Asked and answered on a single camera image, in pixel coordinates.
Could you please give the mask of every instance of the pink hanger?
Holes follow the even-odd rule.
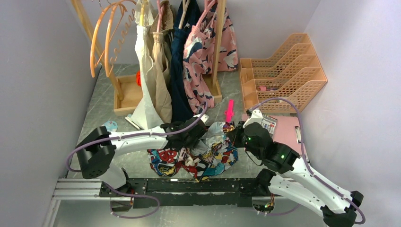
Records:
[[[205,10],[203,11],[202,15],[200,16],[200,18],[198,20],[198,23],[196,23],[197,27],[201,26],[201,23],[202,23],[203,19],[205,18],[205,16],[207,15],[209,10],[212,8],[212,6],[215,3],[216,3],[216,0],[212,0],[209,4],[208,4],[208,0],[205,0]]]
[[[157,21],[157,29],[156,31],[160,31],[160,24],[162,22],[162,16],[163,16],[163,11],[164,11],[164,5],[160,7],[160,0],[157,0],[157,9],[159,11],[159,20]]]

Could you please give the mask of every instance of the white wall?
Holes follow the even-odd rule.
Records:
[[[314,167],[365,196],[367,227],[401,226],[401,5],[322,0],[306,28],[329,82],[302,112]]]
[[[1,226],[38,227],[92,94],[89,46],[64,1],[2,1],[0,21]]]
[[[231,20],[234,24],[237,37],[237,46],[240,57],[242,58],[268,58],[282,44],[291,33],[303,32],[314,13],[320,0],[228,0],[227,8]],[[151,1],[156,8],[156,0]],[[204,9],[204,1],[197,0],[201,10]],[[97,23],[102,9],[99,1],[82,1],[88,16],[93,24]],[[170,0],[175,13],[181,3],[181,0]],[[102,7],[105,8],[108,3],[101,0]],[[125,4],[128,11],[134,5],[130,2]],[[119,19],[121,14],[115,14],[115,20]],[[107,13],[102,26],[99,29],[99,42],[104,46],[105,34],[110,13]],[[112,40],[112,49],[117,47],[117,40],[121,36],[121,29],[118,30],[116,37]],[[135,54],[136,42],[135,23],[129,29],[126,36],[123,51],[118,55],[118,63],[138,63]]]

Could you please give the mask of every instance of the red object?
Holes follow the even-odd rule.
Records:
[[[130,205],[134,205],[134,197],[131,197]]]
[[[177,151],[175,150],[166,150],[159,153],[160,159],[166,161],[167,163],[174,162],[175,156],[177,156]]]
[[[140,85],[140,71],[137,72],[137,84],[139,87],[141,87]]]
[[[234,100],[230,99],[228,101],[228,109],[224,112],[224,114],[226,115],[226,122],[231,122],[231,117],[234,116],[233,107]]]

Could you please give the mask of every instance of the navy blue dress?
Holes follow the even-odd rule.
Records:
[[[184,45],[191,32],[192,26],[196,25],[201,12],[196,0],[190,0],[188,5],[183,26],[178,28],[181,15],[183,14],[183,2],[178,8],[177,17],[174,23],[174,40],[171,45],[171,102],[173,107],[172,122],[184,122],[193,117],[193,112],[189,106],[188,98],[184,89],[183,82],[183,54]]]

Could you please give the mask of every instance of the pink folder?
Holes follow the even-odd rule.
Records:
[[[283,143],[301,154],[301,144],[297,142],[295,126],[299,127],[298,118],[272,116],[277,119],[277,126],[274,130],[273,141]]]

